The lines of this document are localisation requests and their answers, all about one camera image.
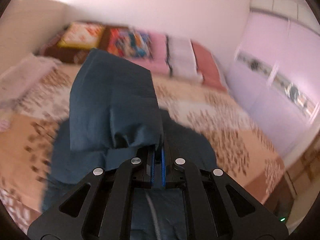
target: white wall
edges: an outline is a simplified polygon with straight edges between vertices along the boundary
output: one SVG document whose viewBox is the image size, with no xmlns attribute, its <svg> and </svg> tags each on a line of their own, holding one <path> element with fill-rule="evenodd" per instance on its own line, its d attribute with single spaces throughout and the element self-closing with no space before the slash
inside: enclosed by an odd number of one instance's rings
<svg viewBox="0 0 320 240">
<path fill-rule="evenodd" d="M 0 18 L 0 74 L 52 38 L 64 25 L 66 5 L 12 0 Z"/>
<path fill-rule="evenodd" d="M 250 0 L 59 0 L 68 20 L 95 19 L 192 38 L 227 68 L 249 13 Z"/>
</svg>

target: headboard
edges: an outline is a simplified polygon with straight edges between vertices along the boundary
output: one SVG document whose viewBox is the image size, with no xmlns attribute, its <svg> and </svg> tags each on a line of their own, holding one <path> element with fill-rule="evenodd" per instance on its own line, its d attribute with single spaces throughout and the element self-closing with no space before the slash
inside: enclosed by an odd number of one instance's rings
<svg viewBox="0 0 320 240">
<path fill-rule="evenodd" d="M 0 75 L 63 28 L 67 5 L 53 0 L 12 0 L 0 18 Z"/>
</svg>

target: yellow patterned cushion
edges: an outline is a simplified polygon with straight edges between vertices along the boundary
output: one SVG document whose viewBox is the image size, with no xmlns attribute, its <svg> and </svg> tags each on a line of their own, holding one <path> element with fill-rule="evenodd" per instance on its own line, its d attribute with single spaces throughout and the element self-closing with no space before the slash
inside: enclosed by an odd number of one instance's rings
<svg viewBox="0 0 320 240">
<path fill-rule="evenodd" d="M 58 46 L 62 48 L 92 49 L 99 45 L 104 26 L 96 23 L 73 22 Z"/>
</svg>

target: white pillow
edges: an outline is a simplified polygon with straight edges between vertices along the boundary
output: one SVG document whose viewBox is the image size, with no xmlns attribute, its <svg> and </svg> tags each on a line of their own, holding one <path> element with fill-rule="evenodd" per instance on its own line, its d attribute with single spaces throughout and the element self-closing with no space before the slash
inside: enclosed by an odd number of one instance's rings
<svg viewBox="0 0 320 240">
<path fill-rule="evenodd" d="M 0 102 L 21 97 L 32 85 L 48 74 L 57 59 L 36 57 L 32 53 L 0 76 Z"/>
<path fill-rule="evenodd" d="M 169 37 L 168 48 L 172 76 L 202 83 L 203 76 L 197 72 L 196 57 L 190 39 Z"/>
</svg>

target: metal rivet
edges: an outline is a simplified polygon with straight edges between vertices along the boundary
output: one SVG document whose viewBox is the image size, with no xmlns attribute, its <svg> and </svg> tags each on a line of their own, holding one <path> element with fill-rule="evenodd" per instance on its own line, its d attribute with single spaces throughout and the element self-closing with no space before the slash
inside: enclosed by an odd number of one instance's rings
<svg viewBox="0 0 320 240">
<path fill-rule="evenodd" d="M 177 163 L 178 165 L 182 165 L 182 164 L 185 164 L 186 161 L 185 161 L 184 159 L 182 159 L 182 158 L 178 158 L 178 159 L 176 159 L 176 163 Z"/>
<path fill-rule="evenodd" d="M 138 157 L 134 157 L 131 159 L 132 164 L 139 164 L 141 162 L 141 159 Z"/>
<path fill-rule="evenodd" d="M 223 174 L 223 171 L 220 169 L 214 169 L 213 174 L 216 176 L 221 176 Z"/>
<path fill-rule="evenodd" d="M 94 175 L 101 175 L 103 173 L 103 169 L 101 169 L 101 168 L 95 168 L 94 170 L 93 170 L 93 174 Z"/>
</svg>

